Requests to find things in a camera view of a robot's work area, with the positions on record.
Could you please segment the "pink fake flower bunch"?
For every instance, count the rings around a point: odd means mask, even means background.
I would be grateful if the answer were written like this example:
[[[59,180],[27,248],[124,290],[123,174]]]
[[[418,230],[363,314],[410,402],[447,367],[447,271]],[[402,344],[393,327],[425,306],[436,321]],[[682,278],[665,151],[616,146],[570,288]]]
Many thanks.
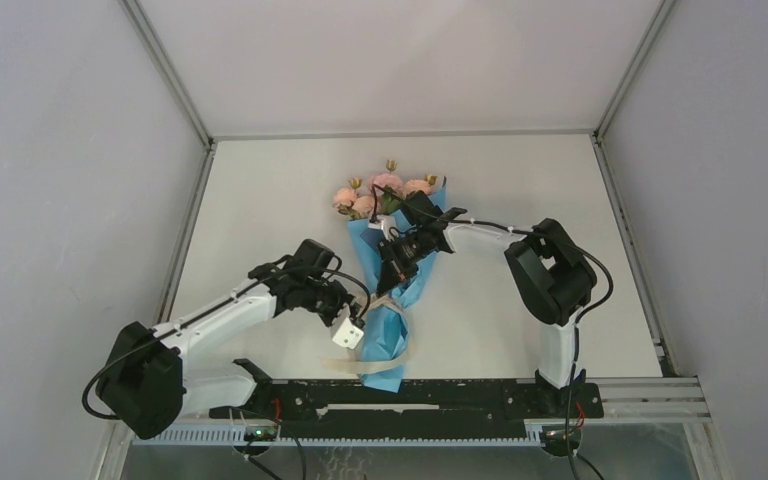
[[[366,179],[352,177],[347,186],[340,188],[332,197],[332,207],[350,220],[373,219],[378,215],[391,215],[399,208],[401,200],[410,194],[422,192],[431,196],[443,189],[445,177],[426,174],[411,177],[399,174],[399,162],[394,158],[384,161],[383,170]]]

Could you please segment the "blue wrapping paper sheet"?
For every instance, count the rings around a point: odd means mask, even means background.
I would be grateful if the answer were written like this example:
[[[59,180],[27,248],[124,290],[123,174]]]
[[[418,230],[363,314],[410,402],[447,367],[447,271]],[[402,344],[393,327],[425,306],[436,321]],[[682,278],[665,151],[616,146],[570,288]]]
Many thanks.
[[[429,196],[429,198],[436,206],[443,207],[446,202],[446,188],[443,186],[443,189],[440,192],[432,194]],[[410,224],[408,223],[404,214],[399,212],[399,208],[391,215],[378,216],[389,216],[393,220],[393,227],[397,230],[397,232],[405,234],[410,229]],[[374,295],[374,297],[382,297],[387,294],[395,296],[397,293],[411,297],[414,302],[406,308],[406,313],[409,315],[409,308],[418,303],[425,289],[425,285],[430,279],[435,262],[435,256],[431,254],[424,260],[420,261],[418,274],[407,284],[396,287],[384,295],[377,295],[376,286],[380,276],[381,264],[381,259],[378,252],[378,243],[384,238],[384,234],[381,231],[369,229],[367,224],[370,220],[371,219],[349,220],[347,223],[349,239],[363,272],[365,284]],[[396,384],[394,381],[390,380],[385,383],[375,382],[372,385],[369,385],[365,384],[361,378],[360,380],[361,383],[368,388],[396,393],[400,390],[404,375],[399,384]]]

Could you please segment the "cream lace ribbon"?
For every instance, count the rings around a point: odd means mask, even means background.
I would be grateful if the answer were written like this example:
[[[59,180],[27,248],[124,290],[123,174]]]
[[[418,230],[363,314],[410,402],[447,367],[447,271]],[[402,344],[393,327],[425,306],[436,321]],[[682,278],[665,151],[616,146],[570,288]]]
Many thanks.
[[[366,327],[360,347],[352,359],[320,358],[320,363],[334,372],[358,375],[365,384],[394,381],[399,384],[404,364],[416,350],[410,340],[410,317],[406,308],[414,300],[397,293],[375,296],[365,316]]]

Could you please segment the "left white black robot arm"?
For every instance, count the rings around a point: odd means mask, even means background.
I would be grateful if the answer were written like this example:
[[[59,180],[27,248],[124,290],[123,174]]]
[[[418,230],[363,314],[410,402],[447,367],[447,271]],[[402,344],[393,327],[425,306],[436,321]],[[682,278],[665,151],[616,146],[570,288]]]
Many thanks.
[[[206,357],[243,331],[296,309],[316,315],[337,345],[356,347],[372,294],[341,266],[332,250],[306,239],[295,253],[254,267],[246,282],[196,312],[152,328],[126,325],[82,391],[84,411],[121,421],[140,439],[213,408],[265,414],[273,401],[267,384],[236,362],[207,368]]]

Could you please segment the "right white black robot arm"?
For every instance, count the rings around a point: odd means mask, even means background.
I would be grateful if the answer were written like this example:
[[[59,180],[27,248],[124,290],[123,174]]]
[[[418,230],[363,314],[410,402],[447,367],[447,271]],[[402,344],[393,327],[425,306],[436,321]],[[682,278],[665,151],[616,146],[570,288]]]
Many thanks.
[[[610,298],[609,293],[599,300],[592,298],[599,273],[608,281],[613,279],[607,267],[551,218],[522,230],[467,218],[463,208],[442,211],[422,191],[397,202],[409,224],[406,231],[378,212],[372,212],[368,222],[382,235],[377,243],[381,260],[377,295],[407,285],[429,255],[455,253],[456,231],[495,235],[524,306],[541,324],[543,351],[536,372],[539,406],[549,415],[565,415],[576,405],[576,388],[585,380],[578,367],[578,325]]]

